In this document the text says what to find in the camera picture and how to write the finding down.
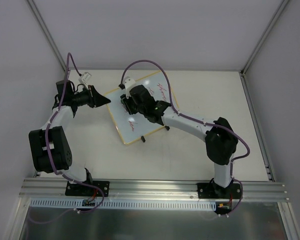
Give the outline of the gold framed whiteboard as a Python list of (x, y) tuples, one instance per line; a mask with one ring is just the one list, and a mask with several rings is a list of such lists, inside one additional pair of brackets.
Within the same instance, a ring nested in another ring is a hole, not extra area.
[[(135, 82), (137, 85), (144, 85), (155, 100), (170, 101), (168, 84), (161, 71), (137, 78)], [(125, 93), (124, 89), (118, 87), (107, 92), (104, 96), (111, 100), (111, 103), (107, 104), (107, 109), (123, 144), (129, 145), (140, 140), (141, 136), (145, 137), (162, 129), (163, 126), (149, 122), (140, 113), (129, 115), (125, 111), (120, 98)]]

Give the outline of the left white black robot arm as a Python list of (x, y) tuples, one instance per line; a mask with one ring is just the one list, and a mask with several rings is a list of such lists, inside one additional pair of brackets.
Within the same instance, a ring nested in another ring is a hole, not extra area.
[(111, 100), (98, 93), (93, 85), (76, 92), (71, 81), (61, 80), (56, 83), (56, 88), (51, 116), (40, 129), (28, 134), (34, 168), (37, 172), (53, 173), (66, 179), (68, 196), (102, 196), (89, 170), (74, 165), (65, 129), (79, 107), (98, 108)]

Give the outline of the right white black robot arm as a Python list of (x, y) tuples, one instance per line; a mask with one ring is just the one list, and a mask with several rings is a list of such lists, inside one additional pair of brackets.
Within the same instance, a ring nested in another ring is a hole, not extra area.
[(206, 122), (178, 112), (172, 97), (169, 101), (156, 100), (143, 85), (136, 85), (120, 96), (120, 101), (130, 115), (141, 114), (149, 122), (172, 127), (191, 134), (205, 143), (206, 154), (214, 163), (214, 177), (209, 190), (219, 199), (231, 196), (232, 163), (238, 138), (229, 122), (220, 117)]

